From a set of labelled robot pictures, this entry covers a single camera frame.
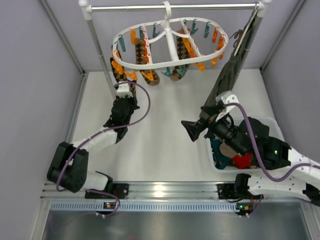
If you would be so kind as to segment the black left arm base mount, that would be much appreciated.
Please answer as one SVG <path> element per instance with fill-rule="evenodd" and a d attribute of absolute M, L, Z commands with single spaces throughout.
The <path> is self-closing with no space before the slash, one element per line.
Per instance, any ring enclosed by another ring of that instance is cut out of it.
<path fill-rule="evenodd" d="M 103 190 L 106 193 L 112 194 L 118 197 L 120 200 L 125 199 L 129 194 L 128 183 L 108 183 Z M 85 192 L 86 199 L 114 199 L 112 196 L 103 195 L 101 193 L 94 193 L 91 191 Z"/>

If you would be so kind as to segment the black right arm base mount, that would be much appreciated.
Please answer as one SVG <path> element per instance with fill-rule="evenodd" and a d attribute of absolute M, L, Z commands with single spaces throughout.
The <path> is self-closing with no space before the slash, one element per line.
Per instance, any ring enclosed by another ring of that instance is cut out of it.
<path fill-rule="evenodd" d="M 242 193 L 236 192 L 234 183 L 219 183 L 216 187 L 219 200 L 236 203 L 242 200 L 258 200 L 260 198 L 259 195 L 253 195 L 248 191 Z"/>

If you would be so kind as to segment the white round clip hanger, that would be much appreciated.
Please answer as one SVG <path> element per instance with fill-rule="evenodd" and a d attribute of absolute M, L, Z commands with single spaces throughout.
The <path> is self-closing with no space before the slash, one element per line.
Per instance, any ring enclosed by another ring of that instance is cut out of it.
<path fill-rule="evenodd" d="M 173 18 L 172 5 L 170 5 L 168 1 L 164 1 L 162 6 L 165 10 L 163 20 L 133 25 L 122 30 L 113 39 L 111 56 L 114 57 L 118 64 L 124 67 L 125 74 L 129 78 L 136 80 L 136 71 L 149 69 L 166 69 L 164 75 L 169 76 L 171 74 L 171 67 L 189 64 L 194 64 L 203 72 L 205 70 L 206 61 L 211 61 L 211 65 L 215 66 L 217 60 L 223 58 L 225 49 L 229 43 L 229 37 L 219 24 L 206 18 Z M 208 37 L 209 30 L 213 28 L 211 41 L 216 47 L 210 54 L 203 54 L 193 37 L 198 30 L 196 27 L 198 22 L 205 24 L 204 37 Z M 129 63 L 121 58 L 120 52 L 125 52 L 127 50 L 124 35 L 130 36 L 132 45 L 135 45 L 135 38 L 139 38 L 145 42 L 148 64 L 139 65 L 136 63 Z M 190 58 L 179 60 L 176 36 L 183 38 Z M 165 39 L 165 42 L 167 43 L 169 60 L 155 62 L 152 58 L 151 45 L 161 39 Z"/>

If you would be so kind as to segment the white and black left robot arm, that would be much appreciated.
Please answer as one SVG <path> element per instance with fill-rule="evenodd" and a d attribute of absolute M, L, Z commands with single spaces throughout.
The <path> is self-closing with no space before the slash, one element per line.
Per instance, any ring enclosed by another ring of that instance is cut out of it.
<path fill-rule="evenodd" d="M 72 193 L 88 189 L 105 190 L 112 178 L 97 170 L 89 171 L 88 161 L 106 147 L 124 138 L 131 116 L 137 109 L 139 106 L 134 97 L 117 97 L 113 102 L 109 119 L 98 131 L 97 136 L 74 143 L 64 141 L 57 146 L 47 172 L 47 180 L 56 184 L 67 160 L 74 150 L 77 150 L 68 163 L 59 186 Z"/>

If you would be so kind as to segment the beige ribbed sock striped cuff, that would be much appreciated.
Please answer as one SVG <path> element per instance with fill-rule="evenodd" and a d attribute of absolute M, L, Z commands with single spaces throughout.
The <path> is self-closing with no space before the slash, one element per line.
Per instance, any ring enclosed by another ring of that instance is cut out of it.
<path fill-rule="evenodd" d="M 233 150 L 230 146 L 226 145 L 224 142 L 219 146 L 219 150 L 223 156 L 228 157 L 230 159 L 234 158 L 239 154 L 237 151 Z"/>

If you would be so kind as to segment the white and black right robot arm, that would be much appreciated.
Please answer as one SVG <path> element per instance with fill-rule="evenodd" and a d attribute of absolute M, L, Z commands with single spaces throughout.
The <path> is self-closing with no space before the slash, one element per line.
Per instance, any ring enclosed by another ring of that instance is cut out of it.
<path fill-rule="evenodd" d="M 249 117 L 239 103 L 203 106 L 209 117 L 181 121 L 195 142 L 202 132 L 235 152 L 241 161 L 249 157 L 261 175 L 237 173 L 233 194 L 237 199 L 278 195 L 320 205 L 320 164 L 299 153 L 287 142 L 270 136 L 270 128 Z"/>

